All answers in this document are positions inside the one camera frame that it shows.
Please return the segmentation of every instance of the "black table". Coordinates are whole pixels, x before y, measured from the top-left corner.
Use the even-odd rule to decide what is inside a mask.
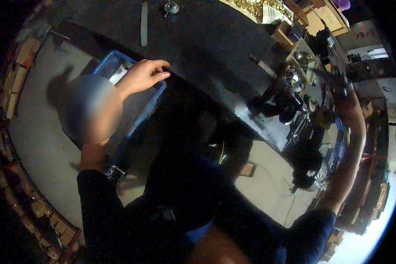
[[[140,42],[142,1],[93,3],[70,21],[142,57],[169,61],[171,71],[222,103],[288,159],[284,152],[293,149],[289,144],[285,150],[289,126],[280,123],[278,116],[253,117],[247,106],[274,81],[249,55],[279,71],[288,54],[271,38],[270,26],[255,24],[217,0],[179,0],[179,13],[164,18],[164,3],[148,2],[145,47]]]

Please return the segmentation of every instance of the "concrete floor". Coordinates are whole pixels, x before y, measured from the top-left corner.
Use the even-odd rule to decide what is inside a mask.
[[[95,59],[66,42],[60,46],[54,43],[53,36],[49,36],[38,53],[36,65],[23,87],[18,115],[11,120],[9,130],[16,150],[38,188],[66,219],[82,228],[76,184],[80,151],[63,133],[55,105],[64,84],[85,71]],[[293,201],[289,191],[291,167],[260,141],[254,142],[250,160],[259,166],[254,177],[238,178],[238,189],[265,213],[284,224]],[[118,194],[123,204],[143,193],[143,182],[132,184],[134,181],[125,179],[121,182]],[[315,194],[298,191],[286,227],[305,212]]]

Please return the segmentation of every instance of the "hand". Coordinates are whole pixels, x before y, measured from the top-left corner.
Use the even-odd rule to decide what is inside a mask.
[[[169,68],[170,64],[165,60],[142,60],[135,63],[116,84],[122,100],[133,93],[147,90],[169,77],[170,73],[163,71],[163,67]]]
[[[336,101],[336,110],[343,124],[351,129],[352,133],[365,137],[365,120],[362,114],[358,97],[352,89],[348,89],[345,101]]]

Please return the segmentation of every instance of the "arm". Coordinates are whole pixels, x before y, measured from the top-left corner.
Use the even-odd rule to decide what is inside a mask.
[[[122,101],[133,93],[147,90],[157,82],[168,78],[170,73],[163,72],[163,67],[170,67],[170,64],[164,60],[142,60],[132,66],[123,79],[116,84]],[[103,115],[101,118],[110,120],[112,117]],[[102,127],[100,126],[106,125],[108,125],[107,122],[98,122],[98,126],[94,129],[102,131]],[[99,144],[84,144],[81,151],[81,171],[96,169],[101,172],[107,152],[107,145],[108,139]]]
[[[343,160],[333,174],[326,194],[315,210],[330,209],[336,215],[354,185],[367,137],[365,120],[354,91],[348,91],[348,100],[336,104],[343,123],[350,128],[350,144]]]

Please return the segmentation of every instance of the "purple object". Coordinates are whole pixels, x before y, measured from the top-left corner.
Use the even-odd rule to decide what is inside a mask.
[[[350,8],[350,0],[334,0],[334,3],[341,11],[345,11]]]

